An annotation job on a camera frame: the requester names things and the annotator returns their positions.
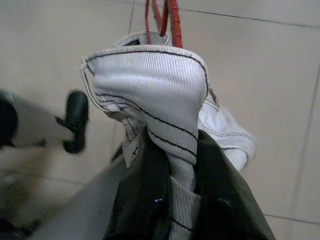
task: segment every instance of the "black handle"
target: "black handle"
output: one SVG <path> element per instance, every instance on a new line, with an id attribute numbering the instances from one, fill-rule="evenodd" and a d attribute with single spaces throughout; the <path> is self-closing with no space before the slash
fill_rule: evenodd
<path id="1" fill-rule="evenodd" d="M 15 107 L 5 99 L 0 98 L 0 148 L 9 145 L 18 125 Z"/>
<path id="2" fill-rule="evenodd" d="M 86 145 L 86 126 L 89 114 L 87 95 L 79 90 L 72 91 L 67 99 L 64 122 L 72 127 L 72 141 L 63 141 L 63 148 L 70 154 L 80 153 Z"/>

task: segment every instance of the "white fabric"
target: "white fabric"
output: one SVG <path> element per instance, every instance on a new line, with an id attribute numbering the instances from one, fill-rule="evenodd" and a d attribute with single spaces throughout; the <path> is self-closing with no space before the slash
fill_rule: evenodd
<path id="1" fill-rule="evenodd" d="M 145 33 L 133 33 L 118 41 L 116 48 L 86 57 L 82 71 L 93 74 L 99 105 L 125 127 L 127 167 L 139 150 L 144 126 L 166 152 L 171 167 L 169 239 L 189 239 L 201 200 L 193 193 L 198 129 L 217 141 L 239 171 L 253 158 L 255 140 L 218 104 L 200 56 L 165 46 L 170 43 L 160 38 L 155 41 L 165 45 L 123 46 L 135 40 L 145 43 Z"/>

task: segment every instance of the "tile floor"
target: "tile floor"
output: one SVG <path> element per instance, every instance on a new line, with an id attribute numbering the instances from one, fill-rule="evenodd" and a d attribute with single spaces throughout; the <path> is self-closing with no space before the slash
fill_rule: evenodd
<path id="1" fill-rule="evenodd" d="M 0 1 L 0 87 L 63 115 L 68 91 L 84 89 L 81 57 L 143 30 L 143 2 Z M 184 47 L 202 56 L 220 102 L 257 138 L 242 174 L 277 239 L 319 240 L 320 1 L 179 5 Z M 19 225 L 49 218 L 108 167 L 123 134 L 91 105 L 82 154 L 3 150 L 0 209 Z"/>

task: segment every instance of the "red strap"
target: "red strap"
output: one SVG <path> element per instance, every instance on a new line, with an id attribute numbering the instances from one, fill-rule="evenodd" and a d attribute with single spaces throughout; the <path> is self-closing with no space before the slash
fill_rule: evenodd
<path id="1" fill-rule="evenodd" d="M 146 0 L 145 2 L 145 29 L 146 29 L 146 37 L 147 43 L 151 44 L 151 36 L 149 29 L 149 6 L 150 0 Z M 157 0 L 152 0 L 152 9 L 154 14 L 154 19 L 158 28 L 158 32 L 161 37 L 166 34 L 167 31 L 167 23 L 168 17 L 170 14 L 170 22 L 171 22 L 171 34 L 172 34 L 172 45 L 174 47 L 182 48 L 182 34 L 180 29 L 180 17 L 179 17 L 179 8 L 177 4 L 177 0 L 164 0 L 163 6 L 163 14 L 162 17 L 160 15 Z"/>

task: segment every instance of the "ribbed fabric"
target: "ribbed fabric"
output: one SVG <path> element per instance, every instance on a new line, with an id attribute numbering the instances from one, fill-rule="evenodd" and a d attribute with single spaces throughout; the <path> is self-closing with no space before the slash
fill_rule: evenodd
<path id="1" fill-rule="evenodd" d="M 170 44 L 157 34 L 152 37 L 153 42 Z M 131 45 L 137 42 L 145 42 L 145 33 L 133 33 L 118 41 L 116 48 L 86 57 L 82 71 L 93 74 L 99 105 L 125 127 L 127 167 L 139 150 L 143 126 L 166 152 L 171 168 L 169 239 L 187 240 L 201 201 L 193 193 L 198 129 L 217 141 L 238 171 L 254 157 L 255 139 L 218 104 L 200 56 L 172 46 Z"/>
<path id="2" fill-rule="evenodd" d="M 134 129 L 147 125 L 159 147 L 196 164 L 198 114 L 208 92 L 206 65 L 198 55 L 172 46 L 134 45 L 105 50 L 86 63 L 101 106 L 118 111 L 133 127 L 126 126 L 124 149 Z M 133 159 L 133 152 L 128 154 L 127 166 Z"/>
<path id="3" fill-rule="evenodd" d="M 169 240 L 187 240 L 195 229 L 201 197 L 171 177 L 172 229 Z"/>

